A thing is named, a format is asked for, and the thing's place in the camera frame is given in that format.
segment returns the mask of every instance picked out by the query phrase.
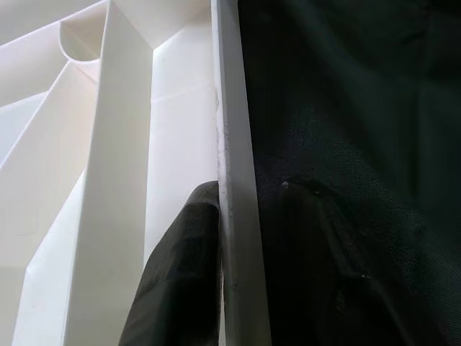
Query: white plastic partition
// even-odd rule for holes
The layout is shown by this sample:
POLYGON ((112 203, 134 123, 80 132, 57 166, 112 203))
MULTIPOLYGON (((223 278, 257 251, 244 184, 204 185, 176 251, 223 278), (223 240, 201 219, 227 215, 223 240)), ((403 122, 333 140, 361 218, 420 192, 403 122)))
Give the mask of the white plastic partition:
POLYGON ((152 50, 114 2, 102 44, 66 345, 116 345, 143 269, 152 50))
POLYGON ((13 346, 63 344, 84 173, 27 266, 13 346))
POLYGON ((0 335, 11 343, 24 271, 86 166, 95 86, 68 63, 0 168, 0 335))
POLYGON ((154 50, 152 77, 145 262, 194 188, 218 178, 210 9, 154 50))
POLYGON ((5 141, 0 167, 0 218, 17 209, 0 223, 0 345, 11 342, 18 307, 14 345, 116 345, 144 262, 190 192, 213 179, 225 234, 227 343, 270 345, 236 1, 211 5, 114 0, 74 14, 57 6, 68 17, 0 46, 0 71, 16 66, 13 49, 39 57, 18 61, 27 73, 0 72, 0 90, 13 86, 0 93, 0 126, 2 114, 14 114, 11 103, 24 107, 22 118, 5 122, 24 132, 5 141), (39 35, 46 49, 31 39, 39 35), (26 105, 48 90, 40 105, 26 105), (40 137, 46 133, 59 133, 58 141, 40 137), (27 227, 27 256, 9 265, 7 248, 13 258, 19 247, 9 234, 27 227), (49 304, 48 315, 33 309, 49 304))
POLYGON ((228 345, 271 345, 236 0, 212 0, 228 345))

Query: dark fabric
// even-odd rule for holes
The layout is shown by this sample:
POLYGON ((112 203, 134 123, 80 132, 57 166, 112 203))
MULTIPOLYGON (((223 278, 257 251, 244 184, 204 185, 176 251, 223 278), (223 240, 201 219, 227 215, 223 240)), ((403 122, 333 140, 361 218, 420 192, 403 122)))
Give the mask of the dark fabric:
POLYGON ((123 346, 218 344, 218 183, 200 185, 144 269, 120 338, 123 346))
POLYGON ((240 0, 239 16, 274 345, 319 345, 277 204, 295 175, 343 197, 461 345, 460 2, 240 0))
POLYGON ((340 196, 298 178, 282 184, 280 205, 303 273, 297 309, 319 345, 445 345, 398 268, 340 196))

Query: black cloth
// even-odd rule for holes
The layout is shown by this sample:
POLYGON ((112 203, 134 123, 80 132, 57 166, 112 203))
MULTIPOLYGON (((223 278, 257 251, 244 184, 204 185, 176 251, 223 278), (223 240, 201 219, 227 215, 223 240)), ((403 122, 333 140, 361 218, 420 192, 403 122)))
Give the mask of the black cloth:
POLYGON ((460 2, 240 0, 239 17, 274 345, 320 345, 277 199, 296 175, 343 197, 461 345, 460 2))
POLYGON ((218 344, 218 182, 200 185, 144 268, 119 345, 218 344))

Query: dark green fabric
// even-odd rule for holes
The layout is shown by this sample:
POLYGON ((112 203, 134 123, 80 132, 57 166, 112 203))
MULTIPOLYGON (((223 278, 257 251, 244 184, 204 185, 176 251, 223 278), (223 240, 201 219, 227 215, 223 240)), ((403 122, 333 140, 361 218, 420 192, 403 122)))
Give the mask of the dark green fabric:
POLYGON ((350 203, 461 345, 461 1, 240 0, 239 14, 274 344, 311 340, 290 321, 302 273, 277 211, 302 175, 350 203))

